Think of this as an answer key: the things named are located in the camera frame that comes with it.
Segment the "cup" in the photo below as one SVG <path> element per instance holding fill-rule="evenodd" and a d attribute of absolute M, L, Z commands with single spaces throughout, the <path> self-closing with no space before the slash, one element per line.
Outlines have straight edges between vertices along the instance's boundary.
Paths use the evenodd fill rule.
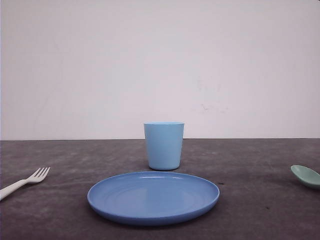
<path fill-rule="evenodd" d="M 155 121 L 144 124 L 149 167 L 154 170 L 173 170 L 180 165 L 184 123 Z"/>

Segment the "blue plate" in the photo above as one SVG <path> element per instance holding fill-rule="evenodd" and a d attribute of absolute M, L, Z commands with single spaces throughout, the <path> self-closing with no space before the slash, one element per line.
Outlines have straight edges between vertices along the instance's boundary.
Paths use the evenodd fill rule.
<path fill-rule="evenodd" d="M 87 199 L 94 211 L 111 221 L 159 226 L 205 214 L 219 195 L 219 188 L 201 177 L 143 171 L 106 178 L 89 190 Z"/>

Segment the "dark gray tabletop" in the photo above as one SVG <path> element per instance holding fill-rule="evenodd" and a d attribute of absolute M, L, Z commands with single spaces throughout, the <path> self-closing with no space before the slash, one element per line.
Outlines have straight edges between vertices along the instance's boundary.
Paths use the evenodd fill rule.
<path fill-rule="evenodd" d="M 320 236 L 320 190 L 289 170 L 320 172 L 320 139 L 185 139 L 174 172 L 220 188 L 216 206 L 175 225 L 135 227 L 98 216 L 92 185 L 148 168 L 144 140 L 2 141 L 1 188 L 50 166 L 47 178 L 0 202 L 2 240 L 302 240 Z"/>

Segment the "spoon bowl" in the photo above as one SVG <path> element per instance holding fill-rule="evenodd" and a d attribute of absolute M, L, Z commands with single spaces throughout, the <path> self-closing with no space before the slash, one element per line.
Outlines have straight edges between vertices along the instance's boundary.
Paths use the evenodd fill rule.
<path fill-rule="evenodd" d="M 320 189 L 319 173 L 301 165 L 292 165 L 290 169 L 302 184 L 309 188 Z"/>

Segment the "white fork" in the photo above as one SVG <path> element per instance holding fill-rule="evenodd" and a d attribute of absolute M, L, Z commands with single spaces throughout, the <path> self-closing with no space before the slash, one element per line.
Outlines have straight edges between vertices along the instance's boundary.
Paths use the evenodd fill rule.
<path fill-rule="evenodd" d="M 9 194 L 13 193 L 18 188 L 21 188 L 25 184 L 37 184 L 40 183 L 45 177 L 47 176 L 48 172 L 50 170 L 50 167 L 43 167 L 39 168 L 37 171 L 34 172 L 30 177 L 27 179 L 22 179 L 20 181 L 17 181 L 3 189 L 0 190 L 0 201 L 4 199 Z"/>

